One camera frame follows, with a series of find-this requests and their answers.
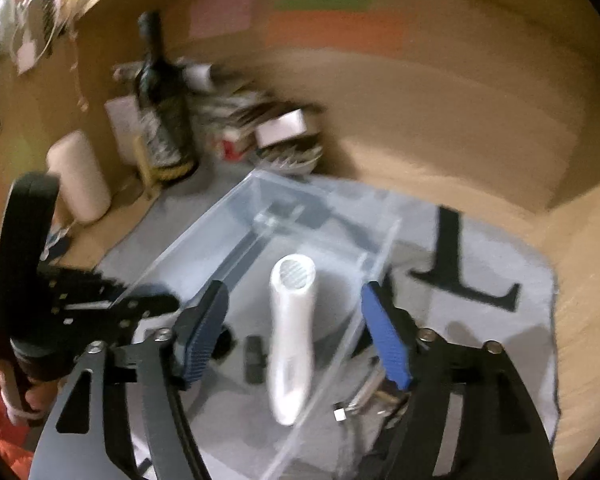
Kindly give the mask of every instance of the bottle label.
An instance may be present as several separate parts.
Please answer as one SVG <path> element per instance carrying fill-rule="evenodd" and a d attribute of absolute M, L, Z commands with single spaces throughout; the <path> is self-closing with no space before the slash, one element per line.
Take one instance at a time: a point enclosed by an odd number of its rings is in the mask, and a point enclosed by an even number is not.
<path fill-rule="evenodd" d="M 181 113 L 179 101 L 177 98 L 165 99 L 157 107 L 141 111 L 144 141 L 154 168 L 177 166 L 194 155 L 189 117 Z"/>

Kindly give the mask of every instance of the blue gripper pad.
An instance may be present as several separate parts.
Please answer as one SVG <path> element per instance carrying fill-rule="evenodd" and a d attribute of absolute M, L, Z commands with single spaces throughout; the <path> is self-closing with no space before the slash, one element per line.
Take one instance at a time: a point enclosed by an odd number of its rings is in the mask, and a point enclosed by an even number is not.
<path fill-rule="evenodd" d="M 388 309 L 395 310 L 395 307 L 390 301 L 381 299 L 377 282 L 369 282 L 362 286 L 362 315 L 378 350 L 386 376 L 398 388 L 405 390 L 411 383 L 409 348 L 390 319 Z"/>
<path fill-rule="evenodd" d="M 183 310 L 174 324 L 173 374 L 184 382 L 185 389 L 202 378 L 228 309 L 226 285 L 213 280 L 198 306 Z"/>

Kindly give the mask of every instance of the orange sticky note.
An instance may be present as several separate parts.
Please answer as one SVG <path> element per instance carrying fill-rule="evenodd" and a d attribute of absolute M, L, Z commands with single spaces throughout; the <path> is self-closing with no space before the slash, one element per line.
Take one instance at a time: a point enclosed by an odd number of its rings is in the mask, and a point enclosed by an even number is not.
<path fill-rule="evenodd" d="M 269 17 L 266 44 L 400 57 L 404 30 L 395 11 L 289 10 Z"/>

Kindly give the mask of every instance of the person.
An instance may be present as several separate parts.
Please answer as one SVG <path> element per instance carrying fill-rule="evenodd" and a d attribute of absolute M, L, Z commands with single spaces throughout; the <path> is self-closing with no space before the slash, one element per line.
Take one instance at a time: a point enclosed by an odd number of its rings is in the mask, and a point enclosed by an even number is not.
<path fill-rule="evenodd" d="M 1 369 L 0 375 L 4 380 L 4 373 Z M 46 411 L 56 398 L 59 385 L 59 381 L 34 384 L 26 392 L 25 399 L 32 409 Z M 28 434 L 29 427 L 26 424 L 15 426 L 11 423 L 0 394 L 0 455 L 20 480 L 27 480 L 29 477 L 33 460 L 33 453 L 24 449 L 24 442 Z"/>

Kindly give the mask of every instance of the gray mat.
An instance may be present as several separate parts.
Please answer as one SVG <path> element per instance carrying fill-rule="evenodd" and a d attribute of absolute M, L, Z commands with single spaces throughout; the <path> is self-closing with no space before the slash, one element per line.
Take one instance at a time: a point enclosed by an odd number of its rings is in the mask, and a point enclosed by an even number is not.
<path fill-rule="evenodd" d="M 242 165 L 207 164 L 192 179 L 166 190 L 136 229 L 107 254 L 99 269 L 106 276 L 133 283 L 248 171 Z M 396 306 L 408 310 L 420 325 L 433 328 L 450 342 L 481 346 L 485 340 L 501 341 L 534 400 L 547 435 L 553 438 L 559 416 L 553 329 L 555 278 L 545 259 L 500 229 L 463 219 L 464 283 L 498 296 L 505 294 L 513 283 L 521 284 L 515 312 L 464 300 L 408 274 L 411 269 L 430 269 L 436 243 L 436 205 L 357 182 L 312 177 L 312 183 L 333 191 L 333 200 L 339 196 L 354 200 L 356 210 L 346 212 L 352 219 L 378 215 L 382 210 L 400 216 L 402 227 L 390 271 Z M 308 421 L 307 434 L 311 437 L 296 454 L 286 478 L 330 478 L 342 440 L 331 403 L 346 398 L 359 383 L 366 371 L 367 358 L 368 354 L 347 364 L 342 382 Z M 380 420 L 375 413 L 363 421 L 368 444 Z M 223 479 L 240 478 L 237 474 L 229 475 L 229 470 L 217 460 L 211 457 L 209 460 L 210 465 L 215 464 L 210 466 L 211 473 L 217 469 Z"/>

